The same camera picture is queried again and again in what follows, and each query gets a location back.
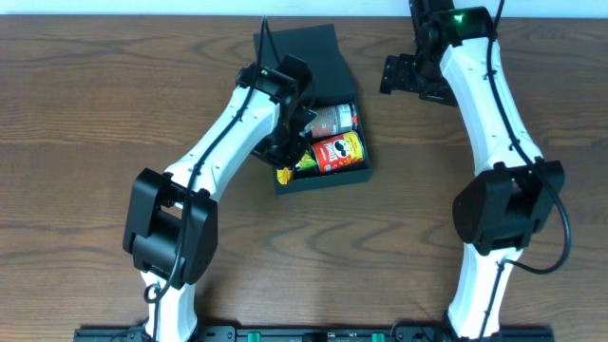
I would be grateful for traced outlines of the green snack packet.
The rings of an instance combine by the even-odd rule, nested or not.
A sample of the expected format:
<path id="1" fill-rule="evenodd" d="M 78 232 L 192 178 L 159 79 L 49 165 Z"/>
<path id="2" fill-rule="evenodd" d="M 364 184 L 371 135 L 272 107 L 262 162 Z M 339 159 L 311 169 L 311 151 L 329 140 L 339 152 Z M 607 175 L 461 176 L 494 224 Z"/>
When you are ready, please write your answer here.
<path id="1" fill-rule="evenodd" d="M 304 172 L 307 170 L 315 170 L 318 166 L 317 160 L 310 151 L 306 151 L 300 161 L 294 167 L 296 172 Z"/>

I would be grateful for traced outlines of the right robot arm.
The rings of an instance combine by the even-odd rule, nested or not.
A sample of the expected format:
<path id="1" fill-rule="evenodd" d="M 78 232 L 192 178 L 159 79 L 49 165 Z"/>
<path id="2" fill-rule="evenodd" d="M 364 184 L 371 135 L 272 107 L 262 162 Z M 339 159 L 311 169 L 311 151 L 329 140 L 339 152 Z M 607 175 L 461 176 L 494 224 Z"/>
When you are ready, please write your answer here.
<path id="1" fill-rule="evenodd" d="M 550 213 L 566 216 L 564 170 L 547 161 L 515 105 L 501 58 L 501 15 L 451 1 L 409 4 L 416 50 L 386 59 L 380 90 L 416 93 L 460 109 L 474 179 L 454 199 L 452 218 L 464 244 L 455 296 L 438 324 L 398 323 L 399 340 L 550 341 L 545 327 L 503 327 L 499 312 L 511 272 Z"/>

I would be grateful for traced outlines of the red Pringles can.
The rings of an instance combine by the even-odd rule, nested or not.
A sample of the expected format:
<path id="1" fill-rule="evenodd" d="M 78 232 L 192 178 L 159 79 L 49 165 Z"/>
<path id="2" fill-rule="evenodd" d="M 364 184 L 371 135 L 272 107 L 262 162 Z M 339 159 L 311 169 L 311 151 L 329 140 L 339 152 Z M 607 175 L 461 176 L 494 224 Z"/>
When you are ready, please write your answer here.
<path id="1" fill-rule="evenodd" d="M 364 160 L 364 147 L 356 131 L 333 136 L 311 146 L 317 168 L 327 174 Z"/>

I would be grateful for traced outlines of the yellow snack packet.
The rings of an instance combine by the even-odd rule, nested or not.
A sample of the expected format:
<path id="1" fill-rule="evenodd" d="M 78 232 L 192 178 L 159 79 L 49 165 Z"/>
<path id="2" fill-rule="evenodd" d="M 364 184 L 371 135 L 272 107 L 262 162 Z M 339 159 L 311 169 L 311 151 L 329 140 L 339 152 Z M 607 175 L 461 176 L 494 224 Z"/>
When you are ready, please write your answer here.
<path id="1" fill-rule="evenodd" d="M 282 169 L 276 170 L 276 179 L 279 184 L 286 185 L 293 179 L 294 173 L 293 170 L 289 167 L 284 167 Z"/>

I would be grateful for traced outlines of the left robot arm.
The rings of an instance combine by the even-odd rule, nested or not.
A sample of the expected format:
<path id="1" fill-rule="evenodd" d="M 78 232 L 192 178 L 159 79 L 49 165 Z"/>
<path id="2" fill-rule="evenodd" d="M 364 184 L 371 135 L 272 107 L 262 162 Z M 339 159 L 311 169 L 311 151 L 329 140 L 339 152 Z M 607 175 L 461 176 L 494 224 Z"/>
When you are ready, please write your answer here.
<path id="1" fill-rule="evenodd" d="M 228 105 L 197 144 L 163 172 L 145 168 L 134 180 L 123 248 L 145 282 L 145 339 L 194 336 L 196 284 L 217 250 L 222 194 L 250 155 L 276 168 L 301 159 L 314 119 L 301 100 L 312 80 L 307 63 L 293 55 L 275 68 L 243 68 Z"/>

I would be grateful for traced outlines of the black gift box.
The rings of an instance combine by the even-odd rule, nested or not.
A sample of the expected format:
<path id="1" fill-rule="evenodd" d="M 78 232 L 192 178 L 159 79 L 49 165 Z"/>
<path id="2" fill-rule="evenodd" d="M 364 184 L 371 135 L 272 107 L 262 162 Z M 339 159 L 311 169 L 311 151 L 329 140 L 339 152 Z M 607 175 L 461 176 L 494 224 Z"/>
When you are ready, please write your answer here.
<path id="1" fill-rule="evenodd" d="M 339 50 L 334 26 L 323 25 L 276 32 L 266 28 L 264 33 L 264 36 L 258 33 L 254 35 L 254 44 L 265 70 L 276 70 L 295 79 L 295 96 L 299 101 L 296 106 L 285 106 L 285 119 L 289 120 L 302 106 L 313 110 L 320 106 L 352 103 L 356 106 L 360 120 L 357 129 L 353 131 L 360 137 L 365 153 L 364 160 L 360 163 L 327 174 L 321 174 L 318 168 L 296 172 L 295 166 L 289 167 L 294 176 L 286 185 L 279 184 L 276 179 L 276 170 L 284 167 L 275 167 L 275 191 L 283 195 L 367 181 L 372 173 L 370 150 L 361 120 L 355 81 Z M 328 138 L 312 137 L 306 151 L 312 153 L 311 146 L 326 139 Z"/>

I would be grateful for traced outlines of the silver Pringles can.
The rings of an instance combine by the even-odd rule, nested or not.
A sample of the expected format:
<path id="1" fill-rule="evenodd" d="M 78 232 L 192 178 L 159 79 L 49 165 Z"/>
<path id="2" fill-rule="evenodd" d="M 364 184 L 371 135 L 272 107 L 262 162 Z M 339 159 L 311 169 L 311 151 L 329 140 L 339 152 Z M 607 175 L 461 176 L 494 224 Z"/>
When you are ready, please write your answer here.
<path id="1" fill-rule="evenodd" d="M 313 109 L 315 118 L 306 126 L 305 132 L 314 139 L 329 138 L 356 130 L 359 116 L 352 103 L 320 106 Z"/>

